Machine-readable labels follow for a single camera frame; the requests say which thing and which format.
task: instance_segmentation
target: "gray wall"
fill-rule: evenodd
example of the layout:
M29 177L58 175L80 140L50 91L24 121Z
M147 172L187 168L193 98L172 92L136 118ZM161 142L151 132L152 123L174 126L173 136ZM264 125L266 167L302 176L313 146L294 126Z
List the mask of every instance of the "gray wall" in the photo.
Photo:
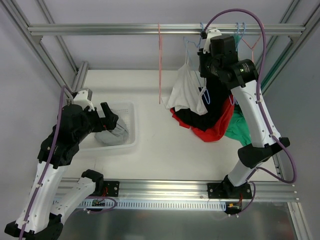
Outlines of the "gray wall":
M320 29L310 38L268 90L265 101L273 122L289 147L297 166L296 187L314 239L320 239ZM285 177L292 168L281 154Z
M59 88L0 8L0 239L27 201L41 142L58 111Z

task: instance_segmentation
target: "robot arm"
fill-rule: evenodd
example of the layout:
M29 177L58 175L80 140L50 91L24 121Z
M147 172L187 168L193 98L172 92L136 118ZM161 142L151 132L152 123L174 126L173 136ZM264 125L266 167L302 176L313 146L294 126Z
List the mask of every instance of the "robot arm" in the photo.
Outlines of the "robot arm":
M217 29L210 29L208 34L202 32L201 36L206 42L204 48L198 52L200 76L207 78L207 81L218 78L225 84L238 101L250 131L252 143L238 150L238 163L217 189L227 198L239 198L255 168L282 150L273 136L285 147L288 147L290 142L287 137L281 137L275 128L260 93L259 102L273 129L273 133L269 133L258 106L256 93L258 72L251 60L238 59L234 37L221 35Z
M59 183L70 166L73 156L79 151L79 143L92 132L113 130L119 118L112 113L106 102L100 104L104 113L104 117L100 118L91 102L90 89L81 89L73 96L74 104L62 108L57 141L42 184L38 185L38 182L48 160L56 126L41 144L37 172L27 204L20 217L7 224L5 228L5 232L13 237L19 237L25 225L23 237L27 240L56 240L61 234L63 224L76 207L87 196L92 194L100 196L102 193L104 176L96 171L87 170L74 188L53 205Z

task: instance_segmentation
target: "purple cable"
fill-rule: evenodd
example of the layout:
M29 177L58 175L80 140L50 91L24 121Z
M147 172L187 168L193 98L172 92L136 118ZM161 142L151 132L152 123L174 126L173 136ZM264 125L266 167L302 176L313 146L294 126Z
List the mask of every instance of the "purple cable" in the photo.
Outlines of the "purple cable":
M112 209L114 209L116 206L118 206L118 202L116 200L114 200L112 197L108 197L108 196L88 196L86 199L104 199L104 200L111 200L113 201L114 205L112 207L109 207L107 209L101 210L101 211L91 211L91 214L103 214L103 213L107 213L110 212Z
M45 178L46 172L48 170L48 167L49 167L51 158L52 158L52 156L54 154L55 146L56 146L56 143L57 143L57 138L58 138L58 133L59 133L59 128L60 128L60 122L61 122L61 115L62 115L62 106L63 106L63 102L64 102L65 89L67 89L70 93L72 93L71 90L67 86L65 86L65 85L62 86L61 92L60 92L58 116L57 116L57 120L56 120L56 127L55 127L55 131L54 131L52 145L51 145L49 156L48 156L48 159L47 159L46 164L44 166L43 172L42 172L42 174L41 174L41 176L39 178L39 181L37 182L37 184L40 185L40 186L41 186L41 184L42 184L42 182L43 182L43 180ZM32 194L30 203L29 203L29 205L28 205L28 207L26 209L26 212L25 212L25 216L24 216L24 219L23 219L24 222L26 222L28 220L28 218L29 218L29 214L30 214L31 208L32 208L32 206L34 204L34 201L36 199L38 191L39 191L39 187L37 187L34 190L34 193ZM19 235L19 240L22 240L24 232L25 232L25 229L26 229L26 223L24 223L22 225L22 228L21 228L21 231L20 231L20 235Z
M112 197L108 197L108 196L88 196L86 199L104 199L104 200L109 199L109 200L114 202L114 205L112 207L109 207L109 208L101 210L101 211L96 211L96 212L95 211L90 211L90 214L103 214L103 213L106 213L106 212L110 212L116 206L118 206L118 202L116 200L114 200ZM70 216L72 216L72 215L74 215L76 213L79 213L79 212L83 212L83 211L84 211L83 209L75 210L73 213L71 213Z
M238 215L240 213L243 213L246 209L248 209L248 207L253 203L253 201L254 201L254 199L256 197L256 191L257 191L256 190L256 184L253 181L251 181L250 183L252 183L252 185L253 185L253 195L252 195L251 201L248 203L248 205L244 209L241 210L241 212L238 213Z
M262 114L262 117L263 117L263 120L266 124L266 127L268 128L268 131L269 133L272 135L273 134L273 130L270 126L270 123L268 121L268 117L265 113L265 110L264 110L264 107L262 105L262 103L259 101L261 99L260 97L260 87L261 87L261 82L262 82L262 73L264 71L264 68L265 68L265 59L266 59L266 47L267 47L267 38L266 38L266 31L265 31L265 28L264 28L264 25L263 23L261 22L261 20L252 12L248 11L248 10L245 10L245 9L241 9L241 8L232 8L232 9L228 9L228 10L224 10L220 13L218 13L217 15L215 15L209 22L208 24L205 26L204 28L204 32L208 29L209 25L219 16L223 15L223 14L226 14L226 13L231 13L231 12L241 12L241 13L245 13L245 14L248 14L250 15L251 17L253 17L256 22L258 23L260 29L261 29L261 34L262 34L262 42L263 42L263 50L262 50L262 59L261 59L261 65L260 65L260 70L259 70L259 76L258 76L258 79L257 79L257 83L256 83L256 99L257 99L257 102L258 102L258 106L259 106L259 109L260 109L260 112ZM297 180L297 167L296 167L296 164L295 164L295 161L294 161L294 158L293 156L291 155L291 153L288 151L288 149L275 137L275 136L272 136L272 139L277 143L279 144L279 146L284 150L284 152L286 153L286 155L288 156L290 162L291 162L291 165L292 165L292 170L293 170L293 178L292 180L284 180L282 179L281 177L278 177L277 175L273 174L272 172L270 172L269 170L265 169L264 167L260 167L258 166L257 169L260 169L260 170L263 170L265 172L267 172L268 174L270 174L271 176L273 176L274 178L284 182L284 183L287 183L287 184L293 184L296 180Z

